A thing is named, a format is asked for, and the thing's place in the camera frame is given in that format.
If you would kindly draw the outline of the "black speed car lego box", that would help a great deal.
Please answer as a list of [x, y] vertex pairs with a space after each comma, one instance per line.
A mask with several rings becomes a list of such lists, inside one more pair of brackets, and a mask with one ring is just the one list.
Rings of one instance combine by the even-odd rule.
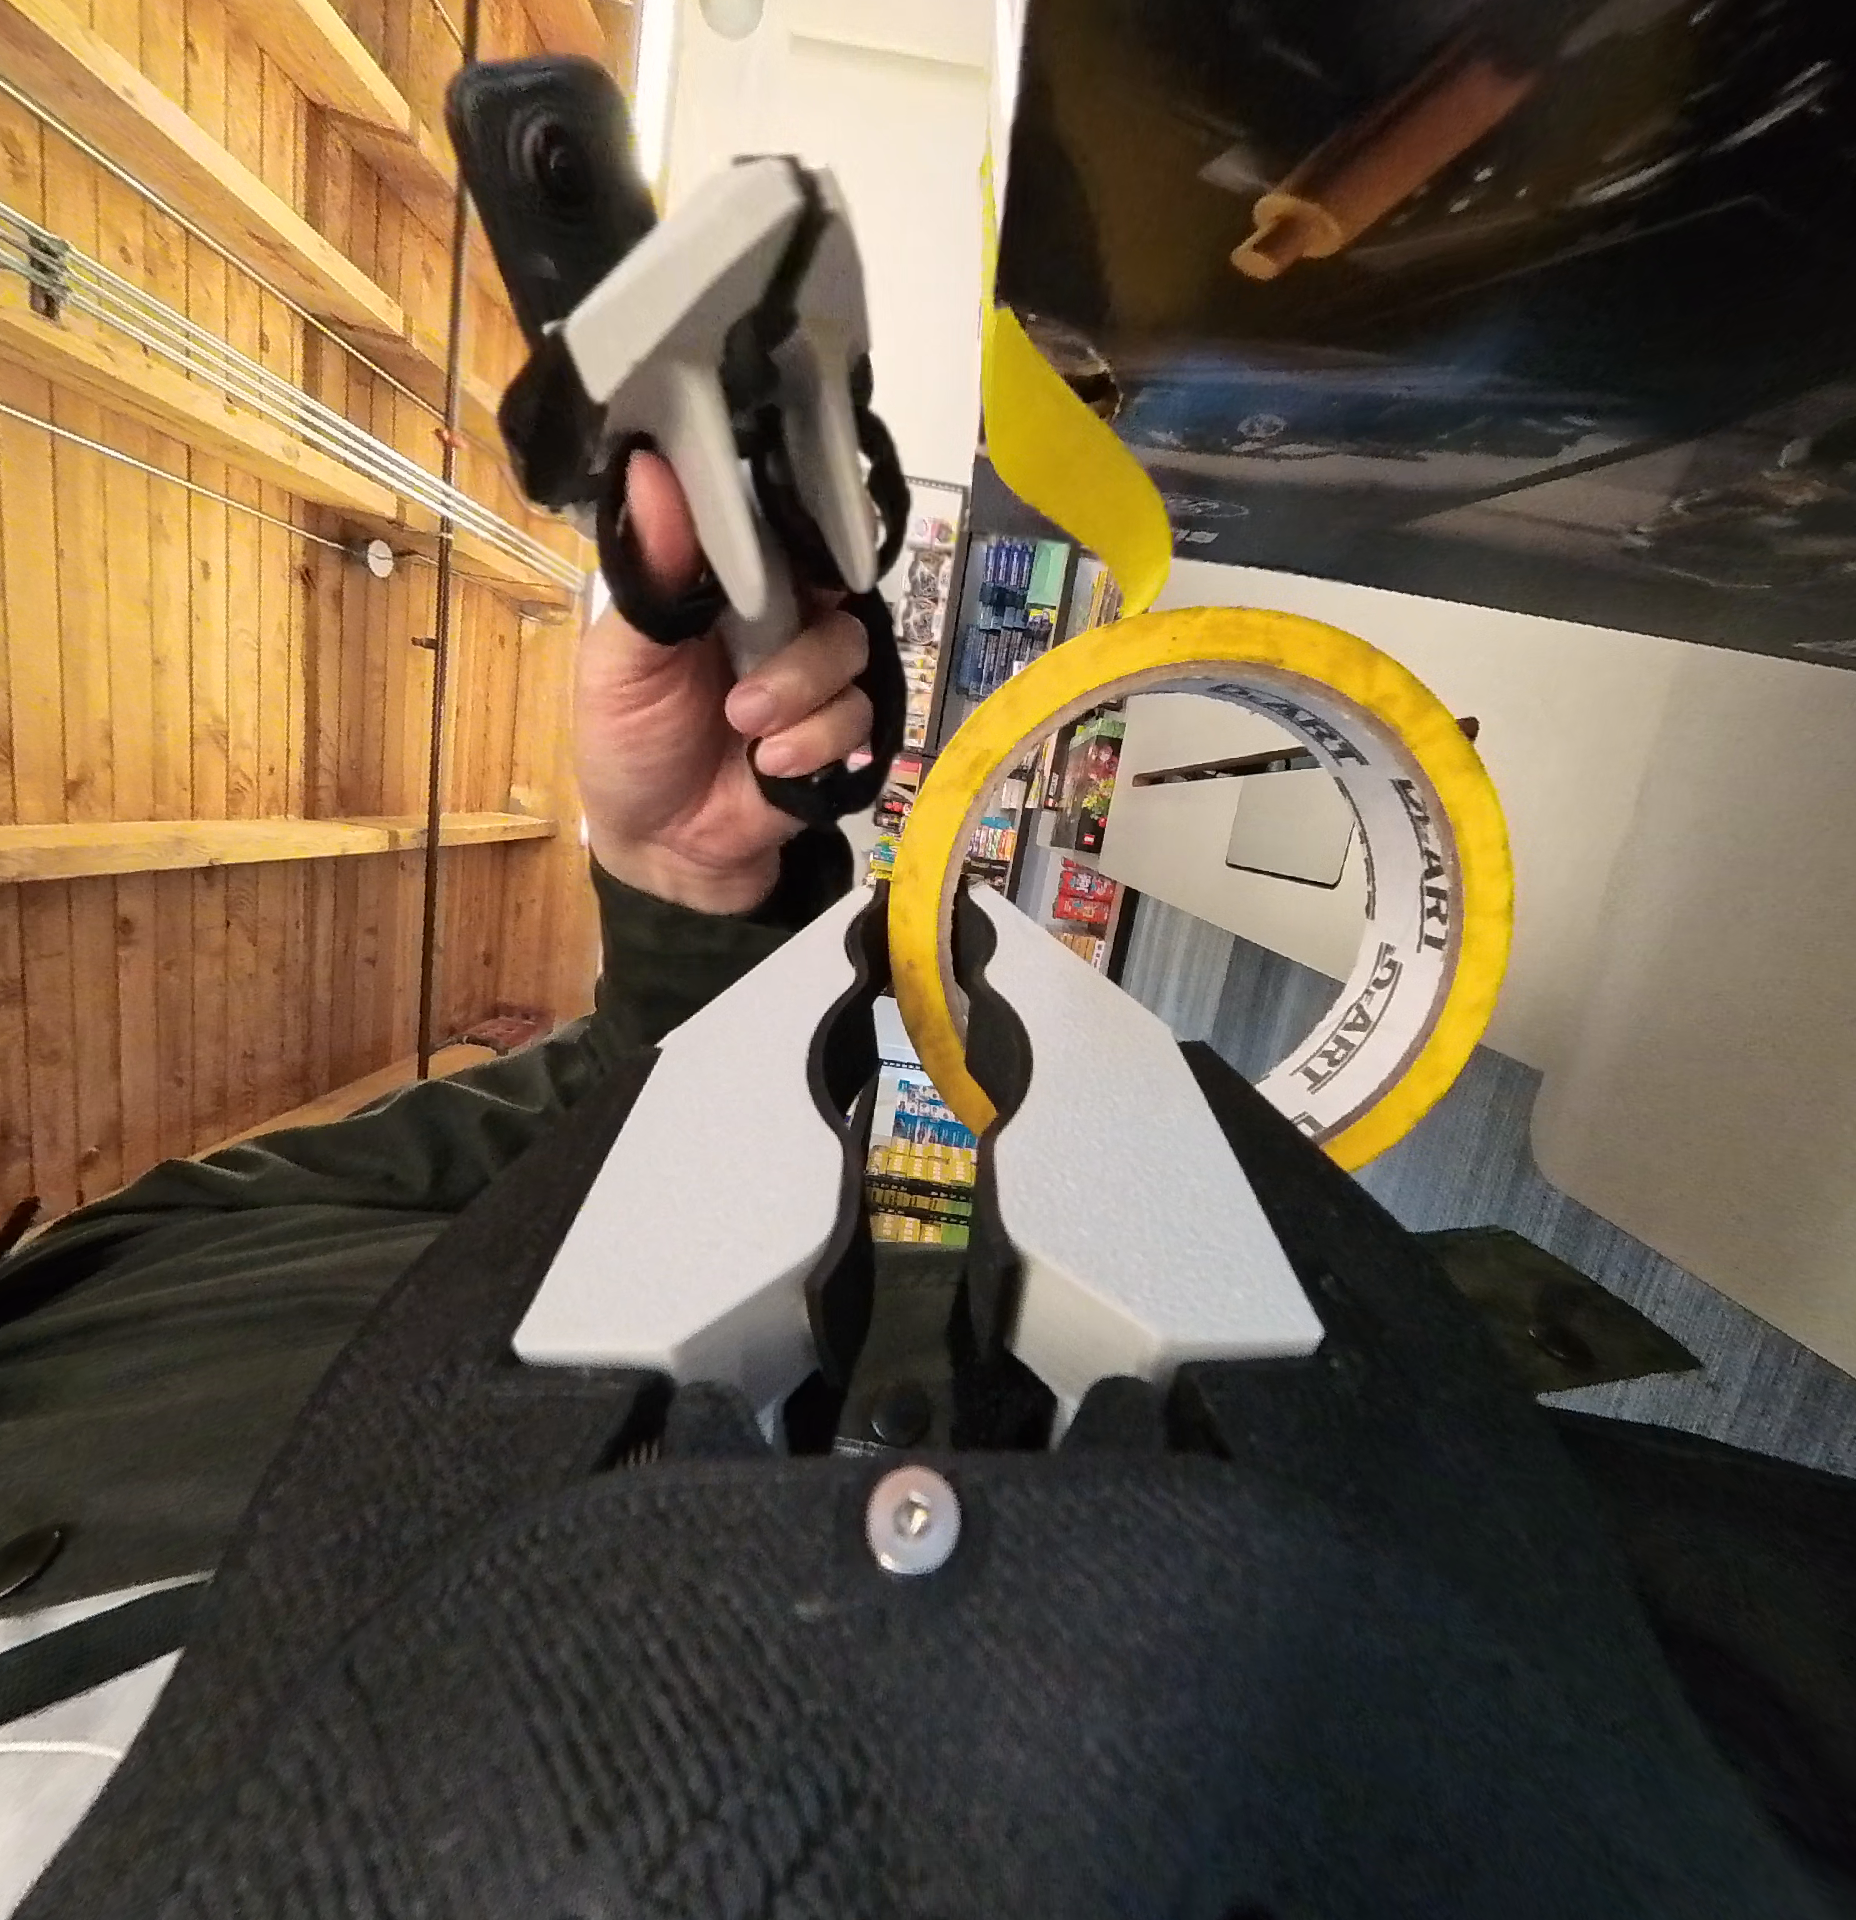
[[1856, 669], [1856, 3], [1027, 4], [998, 295], [1183, 559]]

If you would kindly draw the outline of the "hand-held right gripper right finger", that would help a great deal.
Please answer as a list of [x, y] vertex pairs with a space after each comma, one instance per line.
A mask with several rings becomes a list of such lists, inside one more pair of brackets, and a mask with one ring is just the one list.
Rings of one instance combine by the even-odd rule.
[[1171, 1027], [994, 893], [956, 908], [963, 1062], [986, 1091], [969, 1324], [1050, 1396], [1325, 1336]]

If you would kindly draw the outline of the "person's left hand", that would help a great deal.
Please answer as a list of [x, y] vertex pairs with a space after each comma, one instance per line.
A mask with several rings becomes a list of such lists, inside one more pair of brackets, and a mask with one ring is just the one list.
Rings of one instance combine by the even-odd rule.
[[778, 884], [796, 817], [751, 773], [804, 776], [865, 751], [856, 677], [870, 640], [813, 590], [797, 636], [737, 677], [718, 636], [654, 645], [620, 599], [579, 650], [575, 757], [590, 853], [608, 877], [710, 915], [747, 915]]

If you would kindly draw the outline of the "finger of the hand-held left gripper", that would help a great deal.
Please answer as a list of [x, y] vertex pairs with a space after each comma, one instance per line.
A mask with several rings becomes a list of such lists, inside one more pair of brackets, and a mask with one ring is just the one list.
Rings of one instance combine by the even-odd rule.
[[623, 456], [653, 445], [686, 493], [726, 608], [728, 661], [763, 665], [801, 629], [791, 564], [756, 500], [723, 392], [728, 334], [764, 301], [804, 213], [791, 160], [751, 157], [703, 181], [561, 325], [600, 412], [598, 548], [611, 599], [636, 617], [617, 549]]
[[870, 352], [865, 261], [838, 181], [791, 165], [801, 218], [785, 254], [793, 325], [778, 346], [781, 426], [806, 516], [846, 590], [878, 582], [854, 374]]

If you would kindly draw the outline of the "rows of small yellow boxes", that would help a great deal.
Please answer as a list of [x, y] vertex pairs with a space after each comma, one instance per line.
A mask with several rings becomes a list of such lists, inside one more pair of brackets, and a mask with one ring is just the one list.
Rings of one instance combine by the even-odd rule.
[[979, 1142], [916, 1065], [886, 1063], [870, 1123], [870, 1234], [896, 1246], [969, 1242]]

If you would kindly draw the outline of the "yellow tape roll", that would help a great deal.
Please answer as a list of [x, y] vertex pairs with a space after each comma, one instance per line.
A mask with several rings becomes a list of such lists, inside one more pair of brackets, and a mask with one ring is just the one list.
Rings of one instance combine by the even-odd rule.
[[1107, 564], [1125, 617], [1054, 645], [937, 757], [896, 853], [892, 993], [940, 1099], [971, 1134], [994, 1102], [967, 1063], [955, 915], [963, 856], [1021, 757], [1109, 697], [1168, 687], [1273, 720], [1330, 775], [1366, 851], [1366, 940], [1316, 1027], [1263, 1095], [1358, 1168], [1438, 1108], [1484, 1040], [1511, 958], [1516, 883], [1504, 806], [1442, 701], [1379, 646], [1289, 610], [1155, 610], [1171, 522], [1145, 468], [1036, 351], [983, 311], [983, 408], [1011, 491]]

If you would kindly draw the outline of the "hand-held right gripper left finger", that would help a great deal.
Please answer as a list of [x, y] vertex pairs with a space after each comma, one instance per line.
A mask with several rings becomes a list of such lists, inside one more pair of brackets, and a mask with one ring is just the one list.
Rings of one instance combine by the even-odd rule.
[[661, 1044], [519, 1361], [718, 1382], [767, 1428], [808, 1379], [848, 1385], [888, 980], [888, 894], [854, 893]]

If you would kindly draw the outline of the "person's black jacket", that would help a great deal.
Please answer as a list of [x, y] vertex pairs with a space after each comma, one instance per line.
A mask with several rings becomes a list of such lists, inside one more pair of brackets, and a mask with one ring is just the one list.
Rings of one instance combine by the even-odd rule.
[[[0, 1269], [0, 1554], [64, 1529], [0, 1619], [212, 1569], [346, 1340], [441, 1211], [110, 1211]], [[1669, 1667], [1856, 1915], [1856, 1482], [1555, 1414]]]

